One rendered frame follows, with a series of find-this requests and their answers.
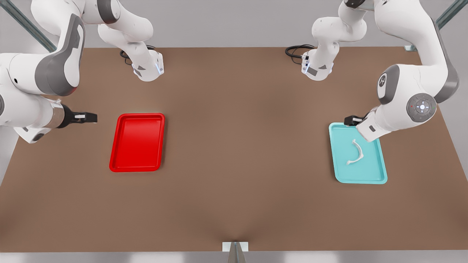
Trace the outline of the silver frame post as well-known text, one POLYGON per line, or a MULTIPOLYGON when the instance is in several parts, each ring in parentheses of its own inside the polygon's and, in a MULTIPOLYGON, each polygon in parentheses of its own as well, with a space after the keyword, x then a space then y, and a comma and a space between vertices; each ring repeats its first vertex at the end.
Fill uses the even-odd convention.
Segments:
POLYGON ((229 252, 227 263, 247 263, 244 252, 249 251, 249 243, 222 242, 222 251, 229 252))
POLYGON ((461 10, 468 5, 468 0, 420 0, 420 2, 423 5, 430 2, 442 2, 444 5, 448 5, 443 12, 441 12, 441 7, 438 7, 438 12, 441 12, 441 14, 435 22, 439 29, 442 29, 455 15, 460 13, 461 10))
POLYGON ((18 9, 10 0, 0 0, 2 7, 19 25, 22 26, 48 52, 57 50, 56 46, 18 9))

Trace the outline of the red plastic tray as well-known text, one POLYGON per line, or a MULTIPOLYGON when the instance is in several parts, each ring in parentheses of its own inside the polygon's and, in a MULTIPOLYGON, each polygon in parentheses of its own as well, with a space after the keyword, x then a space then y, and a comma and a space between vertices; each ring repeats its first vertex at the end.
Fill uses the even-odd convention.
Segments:
POLYGON ((117 120, 109 168, 112 172, 154 172, 162 163, 165 116, 126 113, 117 120))

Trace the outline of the turquoise plastic tray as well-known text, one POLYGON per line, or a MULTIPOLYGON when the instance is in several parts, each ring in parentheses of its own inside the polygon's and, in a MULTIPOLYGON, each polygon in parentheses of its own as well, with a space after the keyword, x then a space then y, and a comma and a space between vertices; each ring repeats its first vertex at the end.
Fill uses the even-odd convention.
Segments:
POLYGON ((341 183, 385 184, 388 180, 379 139, 367 142, 356 127, 329 125, 335 178, 341 183))

